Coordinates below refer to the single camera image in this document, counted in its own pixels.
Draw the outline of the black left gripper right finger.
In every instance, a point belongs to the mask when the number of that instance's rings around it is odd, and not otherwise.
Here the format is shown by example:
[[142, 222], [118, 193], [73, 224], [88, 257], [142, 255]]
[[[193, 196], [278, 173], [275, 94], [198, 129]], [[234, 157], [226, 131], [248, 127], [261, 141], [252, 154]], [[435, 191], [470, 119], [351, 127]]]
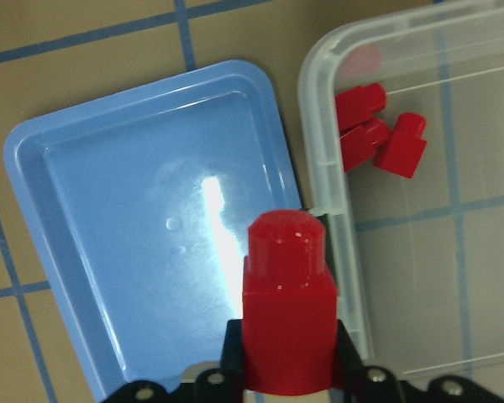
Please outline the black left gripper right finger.
[[333, 388], [343, 393], [344, 402], [504, 403], [504, 398], [458, 375], [439, 376], [421, 390], [385, 367], [364, 364], [341, 320], [337, 320]]

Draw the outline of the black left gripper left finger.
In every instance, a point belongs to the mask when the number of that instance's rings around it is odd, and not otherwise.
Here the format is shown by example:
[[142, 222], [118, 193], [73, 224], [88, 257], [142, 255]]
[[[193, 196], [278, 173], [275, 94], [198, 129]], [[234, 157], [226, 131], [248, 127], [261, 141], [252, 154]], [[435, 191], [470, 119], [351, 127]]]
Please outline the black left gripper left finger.
[[243, 402], [244, 348], [241, 321], [226, 326], [221, 359], [217, 368], [204, 369], [192, 382], [182, 382], [173, 391], [146, 379], [129, 382], [105, 399], [106, 402]]

